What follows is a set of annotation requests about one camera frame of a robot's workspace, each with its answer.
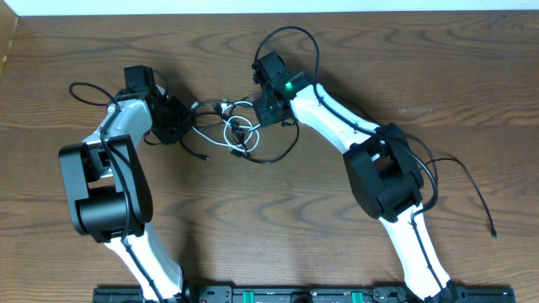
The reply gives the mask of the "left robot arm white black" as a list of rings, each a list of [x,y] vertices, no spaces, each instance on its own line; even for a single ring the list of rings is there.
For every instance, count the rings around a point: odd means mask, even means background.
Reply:
[[[159,87],[149,66],[125,68],[125,88],[109,94],[96,131],[59,151],[74,229],[121,258],[137,287],[98,287],[95,302],[196,302],[200,295],[160,241],[152,194],[136,149],[149,134],[173,144],[187,132],[189,108]]]

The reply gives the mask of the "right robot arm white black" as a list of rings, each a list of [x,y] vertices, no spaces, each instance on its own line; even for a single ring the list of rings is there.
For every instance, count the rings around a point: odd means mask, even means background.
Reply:
[[[336,101],[321,84],[286,68],[275,52],[253,61],[253,80],[263,97],[264,124],[281,114],[308,125],[343,155],[352,194],[361,209],[387,231],[403,267],[408,289],[425,302],[452,302],[458,296],[427,231],[420,190],[433,178],[395,124],[362,119]]]

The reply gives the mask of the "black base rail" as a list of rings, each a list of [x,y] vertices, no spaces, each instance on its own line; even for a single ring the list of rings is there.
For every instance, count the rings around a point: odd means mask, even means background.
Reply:
[[[195,301],[199,303],[399,303],[419,302],[420,298],[402,286],[376,288],[233,288],[230,286],[206,286],[197,290]],[[437,295],[433,302],[456,303],[515,303],[515,293],[504,288],[450,287],[446,297]]]

